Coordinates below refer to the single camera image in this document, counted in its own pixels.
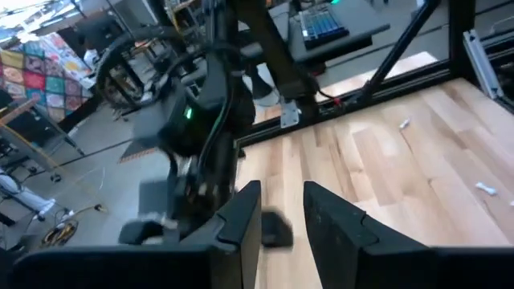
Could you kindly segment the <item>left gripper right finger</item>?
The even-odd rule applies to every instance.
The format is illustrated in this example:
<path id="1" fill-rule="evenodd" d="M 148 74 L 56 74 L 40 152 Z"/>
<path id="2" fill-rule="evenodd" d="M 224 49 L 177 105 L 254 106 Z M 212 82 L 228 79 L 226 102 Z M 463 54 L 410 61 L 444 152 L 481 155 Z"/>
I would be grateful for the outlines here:
<path id="1" fill-rule="evenodd" d="M 304 183 L 308 241 L 323 289 L 433 289 L 429 247 L 314 181 Z"/>

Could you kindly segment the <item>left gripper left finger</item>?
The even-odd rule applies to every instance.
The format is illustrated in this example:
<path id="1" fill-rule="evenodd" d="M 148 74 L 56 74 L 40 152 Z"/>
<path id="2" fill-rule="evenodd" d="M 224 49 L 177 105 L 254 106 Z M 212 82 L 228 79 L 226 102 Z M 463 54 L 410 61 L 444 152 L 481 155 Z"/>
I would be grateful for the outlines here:
<path id="1" fill-rule="evenodd" d="M 260 242 L 261 182 L 250 181 L 180 242 L 179 289 L 255 289 Z"/>

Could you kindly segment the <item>dark mat with orange stripes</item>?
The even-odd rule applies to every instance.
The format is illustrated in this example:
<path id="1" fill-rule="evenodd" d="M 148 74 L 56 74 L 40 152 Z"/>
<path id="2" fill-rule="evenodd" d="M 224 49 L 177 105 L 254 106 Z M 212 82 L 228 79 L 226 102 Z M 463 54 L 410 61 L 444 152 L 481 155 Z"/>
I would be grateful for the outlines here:
<path id="1" fill-rule="evenodd" d="M 153 153 L 156 147 L 150 140 L 135 140 L 123 152 L 118 163 L 121 164 Z"/>

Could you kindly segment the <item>white chair base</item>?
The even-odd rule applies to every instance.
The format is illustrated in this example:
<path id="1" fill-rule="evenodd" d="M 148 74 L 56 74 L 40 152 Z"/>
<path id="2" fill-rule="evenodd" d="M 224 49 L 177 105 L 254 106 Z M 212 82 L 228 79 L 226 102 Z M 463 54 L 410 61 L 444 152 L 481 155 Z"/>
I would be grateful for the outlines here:
<path id="1" fill-rule="evenodd" d="M 0 169 L 0 193 L 35 214 L 44 215 L 55 204 L 55 199 L 40 197 L 2 169 Z"/>

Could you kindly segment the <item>black computer keyboard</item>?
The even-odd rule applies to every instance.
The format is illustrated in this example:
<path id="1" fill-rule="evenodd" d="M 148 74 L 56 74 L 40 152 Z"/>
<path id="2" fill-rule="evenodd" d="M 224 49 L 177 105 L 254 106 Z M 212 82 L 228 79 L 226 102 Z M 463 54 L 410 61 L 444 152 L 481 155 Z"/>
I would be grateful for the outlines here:
<path id="1" fill-rule="evenodd" d="M 314 6 L 299 12 L 304 46 L 307 50 L 349 36 L 349 29 L 330 6 Z"/>

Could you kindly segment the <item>colourful patchwork quilt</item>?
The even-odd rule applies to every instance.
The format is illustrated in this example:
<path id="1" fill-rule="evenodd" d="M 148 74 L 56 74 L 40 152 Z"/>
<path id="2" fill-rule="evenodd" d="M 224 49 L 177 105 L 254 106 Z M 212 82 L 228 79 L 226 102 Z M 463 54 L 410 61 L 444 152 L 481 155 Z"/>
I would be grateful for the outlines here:
<path id="1" fill-rule="evenodd" d="M 0 88 L 15 99 L 36 98 L 38 106 L 57 122 L 93 97 L 80 82 L 90 72 L 57 33 L 0 48 Z"/>

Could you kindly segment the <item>black metal pole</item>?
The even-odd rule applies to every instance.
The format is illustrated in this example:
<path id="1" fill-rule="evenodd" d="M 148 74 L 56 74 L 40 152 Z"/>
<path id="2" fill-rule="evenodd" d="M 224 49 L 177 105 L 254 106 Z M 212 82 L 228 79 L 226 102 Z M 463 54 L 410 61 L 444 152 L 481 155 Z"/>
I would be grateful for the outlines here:
<path id="1" fill-rule="evenodd" d="M 424 0 L 423 4 L 417 9 L 415 15 L 412 17 L 410 24 L 402 32 L 398 41 L 385 57 L 385 60 L 373 74 L 373 77 L 362 87 L 361 94 L 357 97 L 357 102 L 364 102 L 371 98 L 372 94 L 381 85 L 394 64 L 400 59 L 406 48 L 422 29 L 423 25 L 438 7 L 440 2 L 441 0 Z"/>

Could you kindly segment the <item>grey desk top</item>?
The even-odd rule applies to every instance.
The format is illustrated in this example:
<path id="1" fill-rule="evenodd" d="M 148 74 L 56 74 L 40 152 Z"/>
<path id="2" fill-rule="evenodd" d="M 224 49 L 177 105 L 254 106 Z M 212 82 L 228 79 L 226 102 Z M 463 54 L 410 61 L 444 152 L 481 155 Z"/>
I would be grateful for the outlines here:
<path id="1" fill-rule="evenodd" d="M 288 20 L 288 46 L 297 63 L 314 65 L 358 51 L 373 44 L 372 37 L 390 28 L 387 23 L 365 0 L 336 0 L 314 6 L 316 10 L 330 10 L 335 18 L 347 28 L 349 34 L 323 46 L 308 50 L 303 41 L 302 29 L 295 17 L 295 9 L 289 2 L 269 10 L 277 26 L 283 27 Z"/>

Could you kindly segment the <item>silver aluminium extrusion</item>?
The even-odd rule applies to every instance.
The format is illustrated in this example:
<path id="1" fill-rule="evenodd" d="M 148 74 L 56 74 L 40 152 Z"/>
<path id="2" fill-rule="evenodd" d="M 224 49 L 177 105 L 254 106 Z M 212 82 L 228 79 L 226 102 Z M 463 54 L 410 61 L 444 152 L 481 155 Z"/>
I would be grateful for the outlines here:
<path id="1" fill-rule="evenodd" d="M 463 32 L 463 45 L 483 93 L 492 100 L 503 97 L 503 88 L 474 29 Z"/>

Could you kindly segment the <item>silver corner bracket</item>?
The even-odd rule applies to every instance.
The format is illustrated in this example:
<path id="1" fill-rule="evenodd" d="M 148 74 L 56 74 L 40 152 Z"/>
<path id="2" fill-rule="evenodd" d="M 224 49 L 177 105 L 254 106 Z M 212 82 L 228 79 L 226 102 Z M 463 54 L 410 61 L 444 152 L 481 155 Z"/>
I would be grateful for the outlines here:
<path id="1" fill-rule="evenodd" d="M 289 128 L 300 122 L 301 110 L 295 100 L 280 99 L 280 127 Z"/>

